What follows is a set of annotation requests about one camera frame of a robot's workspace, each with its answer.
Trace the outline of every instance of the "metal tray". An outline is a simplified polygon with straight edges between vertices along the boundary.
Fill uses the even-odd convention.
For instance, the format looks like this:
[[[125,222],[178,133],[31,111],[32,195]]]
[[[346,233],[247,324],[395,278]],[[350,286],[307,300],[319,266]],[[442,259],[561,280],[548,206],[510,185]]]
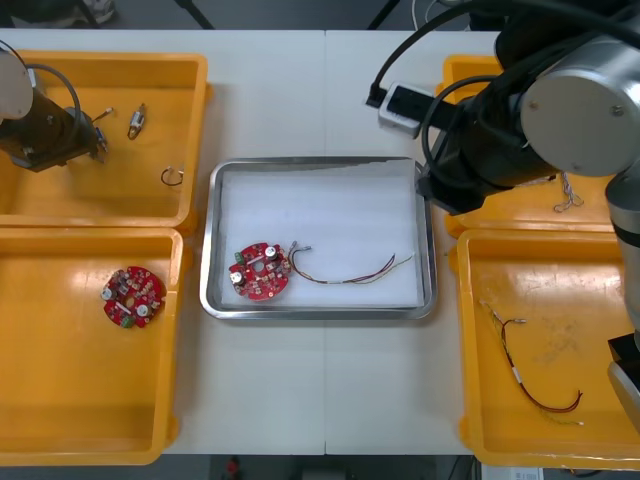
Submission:
[[[289,172],[357,166],[405,157],[282,157],[233,159],[220,164],[211,174],[207,220],[200,271],[200,302],[210,315],[227,320],[384,320],[418,319],[427,315],[437,297],[433,229],[429,202],[416,194],[416,223],[419,267],[422,281],[422,305],[417,307],[293,307],[252,303],[242,306],[224,305],[221,282],[228,281],[221,268],[223,245],[220,222],[224,176],[229,172]],[[415,164],[416,178],[422,166]]]

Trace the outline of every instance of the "white table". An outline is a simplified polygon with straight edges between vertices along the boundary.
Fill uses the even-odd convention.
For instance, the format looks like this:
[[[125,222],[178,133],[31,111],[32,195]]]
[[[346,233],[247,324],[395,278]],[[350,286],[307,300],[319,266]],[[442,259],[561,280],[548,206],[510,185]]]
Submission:
[[[408,32],[0,30],[16,48],[198,52],[215,99],[207,110],[198,208],[213,166],[230,157],[407,155],[363,105]],[[450,54],[490,54],[493,34],[438,32],[385,84],[433,88]],[[217,454],[453,454],[462,415],[453,245],[434,211],[438,305],[418,322],[231,324],[200,308],[196,255],[181,317],[176,414],[168,450]],[[197,238],[199,254],[200,238]]]

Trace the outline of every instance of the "black wire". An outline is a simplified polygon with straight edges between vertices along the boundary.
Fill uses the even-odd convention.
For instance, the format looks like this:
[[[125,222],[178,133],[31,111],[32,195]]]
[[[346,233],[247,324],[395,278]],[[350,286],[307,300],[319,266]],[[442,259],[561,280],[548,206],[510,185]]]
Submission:
[[[494,13],[510,13],[517,10],[518,7],[527,7],[533,11],[538,11],[546,14],[554,14],[557,17],[562,17],[565,20],[585,28],[586,30],[597,31],[606,35],[609,35],[633,48],[640,50],[640,34],[633,30],[619,25],[613,20],[597,15],[589,10],[579,8],[570,4],[555,2],[553,0],[473,0],[472,2],[465,2],[446,12],[438,15],[433,20],[427,22],[418,30],[416,30],[409,38],[400,44],[398,48],[387,58],[382,68],[378,72],[374,82],[371,84],[370,96],[375,94],[380,89],[380,83],[385,74],[400,58],[404,52],[412,47],[418,40],[424,37],[429,32],[444,25],[445,23],[457,18],[465,13],[471,11],[486,11],[490,10]]]
[[[13,54],[18,58],[18,60],[20,60],[20,62],[22,63],[22,65],[24,65],[24,64],[25,64],[25,63],[24,63],[24,60],[22,59],[22,57],[20,56],[20,54],[19,54],[18,52],[16,52],[16,50],[15,50],[11,45],[9,45],[9,44],[8,44],[7,42],[5,42],[4,40],[0,40],[0,44],[2,44],[2,45],[4,45],[5,47],[7,47],[7,48],[11,51],[11,53],[13,53]]]
[[[447,480],[451,480],[453,478],[453,474],[455,473],[456,467],[458,466],[458,462],[460,461],[461,458],[462,457],[460,455],[458,455],[456,457],[456,461],[453,462],[453,467],[451,467],[451,472],[449,473],[449,476],[447,477]]]
[[[49,65],[43,65],[41,63],[28,63],[28,64],[25,64],[25,68],[27,69],[30,68],[32,70],[44,70],[45,72],[49,72],[52,75],[55,75],[64,84],[64,86],[67,87],[67,90],[69,90],[69,94],[73,99],[73,110],[74,110],[73,125],[71,127],[71,130],[69,130],[69,133],[66,135],[65,139],[59,144],[55,152],[49,153],[50,155],[55,154],[57,152],[62,151],[64,148],[66,148],[68,144],[73,142],[73,140],[76,137],[76,134],[78,133],[78,130],[80,129],[80,119],[82,117],[82,110],[80,109],[80,99],[78,98],[78,94],[73,88],[73,85],[71,85],[71,82],[69,81],[69,79],[65,77],[62,73],[60,73],[58,70],[56,70],[55,68],[50,67]]]
[[[573,470],[565,470],[565,471],[568,471],[575,478],[595,477],[596,475],[599,475],[600,473],[602,473],[602,470],[591,470],[590,472],[584,472],[584,473],[575,473]]]
[[[475,182],[472,182],[472,181],[463,182],[460,180],[456,180],[454,178],[451,178],[449,175],[443,173],[439,169],[438,163],[436,159],[433,157],[433,153],[431,152],[431,147],[429,146],[429,128],[431,128],[431,119],[433,118],[433,115],[436,109],[438,108],[438,105],[440,105],[440,103],[442,103],[442,101],[444,101],[444,99],[451,92],[454,92],[459,88],[462,88],[474,83],[491,82],[495,78],[496,78],[495,75],[481,75],[477,77],[465,78],[463,80],[452,83],[447,88],[442,90],[442,92],[440,92],[440,94],[433,100],[433,102],[431,102],[431,105],[427,110],[427,114],[425,115],[424,122],[422,123],[422,139],[421,139],[422,150],[424,152],[424,156],[427,161],[427,166],[429,167],[429,172],[432,173],[433,176],[436,177],[440,182],[442,182],[443,184],[451,188],[457,188],[457,189],[471,188],[475,186]],[[440,153],[444,150],[447,139],[448,139],[448,136],[445,137],[445,140],[441,143],[438,149],[438,152],[436,153],[436,157],[439,158]]]
[[[469,468],[467,469],[467,474],[465,475],[465,480],[471,480],[471,471],[473,470],[473,465],[476,463],[476,457],[471,457],[469,461]]]

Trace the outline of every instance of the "yellow plastic tray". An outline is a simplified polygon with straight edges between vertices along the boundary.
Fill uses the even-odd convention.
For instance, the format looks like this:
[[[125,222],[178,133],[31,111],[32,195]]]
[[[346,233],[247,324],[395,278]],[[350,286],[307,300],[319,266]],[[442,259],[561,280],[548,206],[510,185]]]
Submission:
[[[445,85],[476,75],[497,75],[502,69],[495,57],[453,55],[448,57],[443,68],[443,83],[436,89],[442,91]],[[484,88],[474,84],[450,94],[447,99],[457,103],[476,95]],[[574,191],[582,197],[582,207],[572,207],[563,213],[556,213],[554,205],[565,201],[562,181],[556,180],[528,187],[518,187],[509,192],[488,197],[484,206],[473,212],[447,216],[447,231],[454,237],[471,228],[481,229],[525,229],[525,230],[565,230],[613,232],[609,221],[609,211],[604,196],[607,178],[587,178],[569,175]]]
[[[172,229],[0,229],[0,465],[146,464],[175,438],[183,242]],[[103,311],[111,274],[167,288],[144,329]]]
[[[155,226],[195,229],[194,178],[205,107],[207,61],[194,54],[21,52],[50,65],[73,83],[85,113],[115,112],[98,122],[109,142],[106,163],[88,156],[33,173],[0,153],[0,225]],[[56,77],[39,72],[46,94],[73,105]],[[138,138],[127,130],[145,103]],[[184,167],[178,187],[160,182],[167,166]]]
[[[640,434],[607,378],[607,340],[633,330],[613,234],[469,230],[450,265],[459,277],[465,418],[461,438],[490,465],[640,469]],[[512,325],[508,345],[523,381],[555,415],[524,396],[503,353],[488,302]]]

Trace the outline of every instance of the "circular circuit board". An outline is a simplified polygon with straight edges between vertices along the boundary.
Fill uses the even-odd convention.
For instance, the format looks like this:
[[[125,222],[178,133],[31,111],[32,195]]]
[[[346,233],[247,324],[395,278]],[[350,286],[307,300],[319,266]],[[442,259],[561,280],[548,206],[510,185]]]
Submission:
[[[164,303],[162,281],[146,268],[128,267],[115,272],[101,293],[104,311],[122,328],[144,328]]]
[[[235,254],[229,279],[238,295],[260,302],[278,295],[289,283],[291,263],[280,245],[256,243]]]

